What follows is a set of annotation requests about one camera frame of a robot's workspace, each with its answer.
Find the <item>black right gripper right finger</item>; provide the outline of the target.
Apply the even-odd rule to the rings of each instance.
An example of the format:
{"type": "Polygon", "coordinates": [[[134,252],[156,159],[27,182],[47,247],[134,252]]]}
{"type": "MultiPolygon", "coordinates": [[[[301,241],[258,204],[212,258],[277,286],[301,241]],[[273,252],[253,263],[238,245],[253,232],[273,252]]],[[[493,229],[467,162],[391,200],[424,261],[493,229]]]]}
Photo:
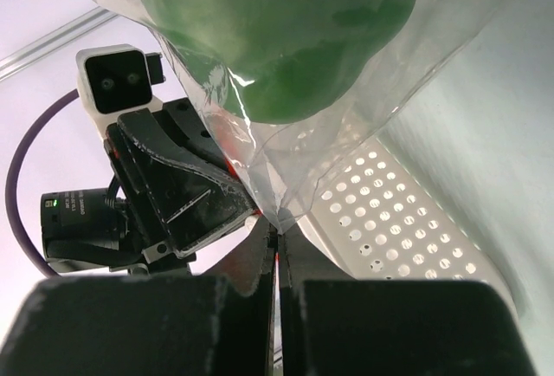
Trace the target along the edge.
{"type": "Polygon", "coordinates": [[[509,308],[471,281],[357,280],[293,227],[278,241],[286,375],[533,375],[509,308]]]}

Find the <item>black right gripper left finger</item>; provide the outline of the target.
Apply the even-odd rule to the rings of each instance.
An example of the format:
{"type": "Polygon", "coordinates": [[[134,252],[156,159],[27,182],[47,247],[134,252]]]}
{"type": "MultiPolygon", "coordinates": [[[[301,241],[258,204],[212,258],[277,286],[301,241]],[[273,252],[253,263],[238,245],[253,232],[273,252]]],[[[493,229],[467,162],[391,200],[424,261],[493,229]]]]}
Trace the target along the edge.
{"type": "Polygon", "coordinates": [[[40,282],[1,351],[4,375],[269,375],[275,229],[265,218],[199,276],[40,282]]]}

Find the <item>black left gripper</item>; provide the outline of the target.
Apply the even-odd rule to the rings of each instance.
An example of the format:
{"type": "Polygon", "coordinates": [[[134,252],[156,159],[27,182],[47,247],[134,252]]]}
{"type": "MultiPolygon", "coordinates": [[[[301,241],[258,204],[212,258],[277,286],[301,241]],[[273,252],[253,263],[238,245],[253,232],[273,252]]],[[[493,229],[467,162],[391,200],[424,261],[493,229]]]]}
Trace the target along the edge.
{"type": "Polygon", "coordinates": [[[42,196],[43,255],[57,273],[181,267],[255,213],[187,99],[125,113],[101,142],[107,186],[42,196]]]}

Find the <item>clear zip top bag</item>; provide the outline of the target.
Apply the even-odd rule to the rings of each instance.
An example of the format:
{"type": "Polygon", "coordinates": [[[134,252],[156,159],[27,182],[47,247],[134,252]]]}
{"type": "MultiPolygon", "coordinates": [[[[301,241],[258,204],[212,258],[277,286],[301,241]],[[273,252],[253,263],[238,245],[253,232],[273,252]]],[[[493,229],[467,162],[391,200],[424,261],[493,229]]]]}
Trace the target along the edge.
{"type": "Polygon", "coordinates": [[[504,0],[92,1],[152,32],[262,213],[286,230],[504,0]]]}

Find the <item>green fake bell pepper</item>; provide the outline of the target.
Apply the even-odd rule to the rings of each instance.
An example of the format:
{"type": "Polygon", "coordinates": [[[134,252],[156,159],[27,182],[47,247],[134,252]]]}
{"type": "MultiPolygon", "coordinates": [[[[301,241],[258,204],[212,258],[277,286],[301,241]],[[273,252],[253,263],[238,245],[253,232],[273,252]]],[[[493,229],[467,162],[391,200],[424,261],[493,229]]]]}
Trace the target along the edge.
{"type": "Polygon", "coordinates": [[[190,77],[226,111],[289,124],[340,99],[416,0],[140,0],[190,77]]]}

